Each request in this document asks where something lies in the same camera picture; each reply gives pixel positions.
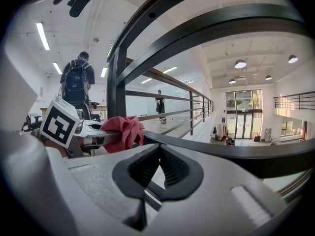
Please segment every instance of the railing post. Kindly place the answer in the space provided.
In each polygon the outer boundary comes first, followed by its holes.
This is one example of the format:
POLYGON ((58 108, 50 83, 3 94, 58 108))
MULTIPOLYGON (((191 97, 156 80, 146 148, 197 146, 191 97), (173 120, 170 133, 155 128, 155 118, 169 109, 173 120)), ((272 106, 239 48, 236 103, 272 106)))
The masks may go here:
POLYGON ((202 107, 203 107, 203 122, 205 122, 205 98, 202 97, 202 107))
POLYGON ((117 86, 118 76, 126 68, 127 49, 118 47, 115 55, 109 62, 107 75, 107 106, 108 118, 126 116, 126 88, 117 86))
POLYGON ((193 135, 193 101, 192 101, 192 91, 189 91, 189 98, 190 98, 190 135, 192 136, 193 135))

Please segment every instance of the window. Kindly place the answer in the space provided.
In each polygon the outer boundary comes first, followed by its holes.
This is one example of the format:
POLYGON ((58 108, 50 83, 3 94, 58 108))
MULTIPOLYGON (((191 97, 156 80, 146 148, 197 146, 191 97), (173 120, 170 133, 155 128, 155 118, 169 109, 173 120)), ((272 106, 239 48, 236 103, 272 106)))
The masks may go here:
POLYGON ((260 99, 260 90, 253 90, 252 101, 249 103, 251 106, 253 106, 253 109, 261 109, 260 99))
POLYGON ((252 121, 252 137, 260 134, 262 113, 254 113, 252 121))
POLYGON ((284 117, 281 124, 281 136, 300 135, 302 124, 302 120, 284 117))
POLYGON ((236 114, 227 114, 226 119, 227 119, 226 128, 228 130, 228 135, 234 139, 235 126, 236 126, 236 114))
POLYGON ((235 93, 227 92, 226 96, 226 110, 235 110, 235 93))
POLYGON ((252 109, 253 104, 252 104, 252 91, 251 90, 235 92, 235 96, 236 96, 236 109, 237 110, 252 109))

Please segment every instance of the pink rag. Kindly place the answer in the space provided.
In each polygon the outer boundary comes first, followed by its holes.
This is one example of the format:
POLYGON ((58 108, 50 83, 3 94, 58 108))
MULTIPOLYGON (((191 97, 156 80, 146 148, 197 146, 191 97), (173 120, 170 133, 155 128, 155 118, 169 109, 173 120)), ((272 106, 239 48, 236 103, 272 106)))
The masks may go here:
POLYGON ((113 117, 106 121, 101 130, 121 131, 122 138, 116 143, 104 145, 108 153, 115 153, 132 148, 133 143, 143 145, 144 134, 141 131, 144 126, 139 122, 138 117, 113 117))

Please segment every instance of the person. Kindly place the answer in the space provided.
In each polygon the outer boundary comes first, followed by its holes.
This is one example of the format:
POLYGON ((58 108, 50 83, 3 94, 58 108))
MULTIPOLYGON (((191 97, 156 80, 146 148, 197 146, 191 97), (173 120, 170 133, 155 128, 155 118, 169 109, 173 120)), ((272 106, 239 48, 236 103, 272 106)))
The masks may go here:
MULTIPOLYGON (((157 112, 159 114, 164 114, 165 113, 165 99, 164 98, 156 98, 156 104, 157 104, 157 112)), ((159 120, 161 123, 166 123, 166 117, 160 117, 159 120)))
POLYGON ((95 75, 93 67, 88 63, 89 61, 89 54, 87 52, 81 52, 78 56, 78 59, 70 61, 64 68, 63 74, 60 78, 60 83, 63 83, 65 80, 65 76, 67 72, 74 66, 74 65, 81 65, 86 73, 86 79, 88 82, 88 90, 91 89, 91 85, 95 84, 95 75))
POLYGON ((88 63, 89 54, 81 52, 78 59, 70 61, 64 68, 60 78, 62 84, 62 99, 76 109, 83 109, 84 118, 91 118, 88 91, 95 84, 95 74, 88 63))

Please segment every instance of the black backpack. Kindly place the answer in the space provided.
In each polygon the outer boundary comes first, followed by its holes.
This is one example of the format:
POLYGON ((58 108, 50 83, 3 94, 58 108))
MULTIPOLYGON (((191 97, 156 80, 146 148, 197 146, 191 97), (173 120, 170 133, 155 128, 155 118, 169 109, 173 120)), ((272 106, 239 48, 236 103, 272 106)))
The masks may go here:
POLYGON ((68 103, 83 103, 88 98, 88 81, 85 64, 71 61, 63 78, 62 96, 68 103))

